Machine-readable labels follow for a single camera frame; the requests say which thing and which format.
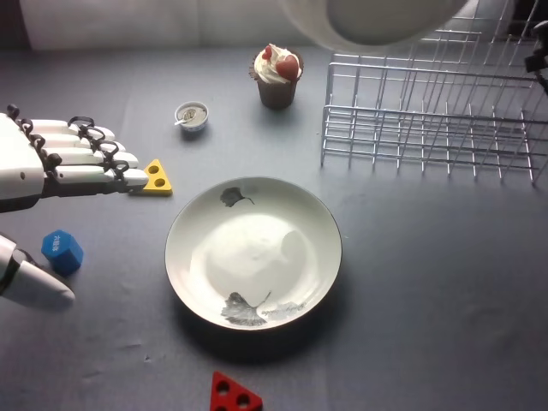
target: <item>red heart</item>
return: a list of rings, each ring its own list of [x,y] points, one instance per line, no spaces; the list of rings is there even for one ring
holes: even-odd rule
[[[267,45],[265,47],[265,52],[263,53],[263,58],[265,60],[270,60],[272,57],[272,48],[270,47],[270,45]]]
[[[276,63],[276,71],[284,79],[296,81],[299,77],[299,62],[293,56],[287,56]]]

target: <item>gray table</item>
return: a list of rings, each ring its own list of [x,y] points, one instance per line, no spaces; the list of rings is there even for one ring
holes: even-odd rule
[[[4,54],[0,105],[24,116],[93,116],[143,164],[159,158],[171,198],[40,201],[0,216],[39,262],[44,235],[72,233],[85,260],[60,315],[0,301],[0,409],[207,410],[214,370],[265,410],[548,409],[548,195],[462,170],[340,158],[319,168],[329,54],[301,50],[295,103],[264,109],[256,50]],[[198,99],[196,140],[173,110]],[[197,319],[164,269],[181,208],[212,184],[275,176],[317,194],[343,235],[339,278],[294,326],[243,336]]]

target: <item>yellow triangle block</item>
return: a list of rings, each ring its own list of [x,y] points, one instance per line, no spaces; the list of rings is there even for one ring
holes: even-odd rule
[[[139,194],[172,195],[171,184],[158,159],[152,160],[145,168],[148,183]]]

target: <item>blue hexagonal block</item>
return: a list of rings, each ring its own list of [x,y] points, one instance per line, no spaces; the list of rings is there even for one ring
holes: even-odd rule
[[[64,277],[78,270],[84,252],[72,235],[58,229],[44,237],[42,254],[50,261],[53,270]]]

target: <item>wire basket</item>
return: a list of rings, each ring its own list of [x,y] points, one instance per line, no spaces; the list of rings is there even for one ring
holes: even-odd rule
[[[522,171],[534,184],[548,164],[548,98],[524,58],[537,43],[533,14],[468,15],[385,57],[334,54],[328,69],[321,164],[326,154],[470,169]]]

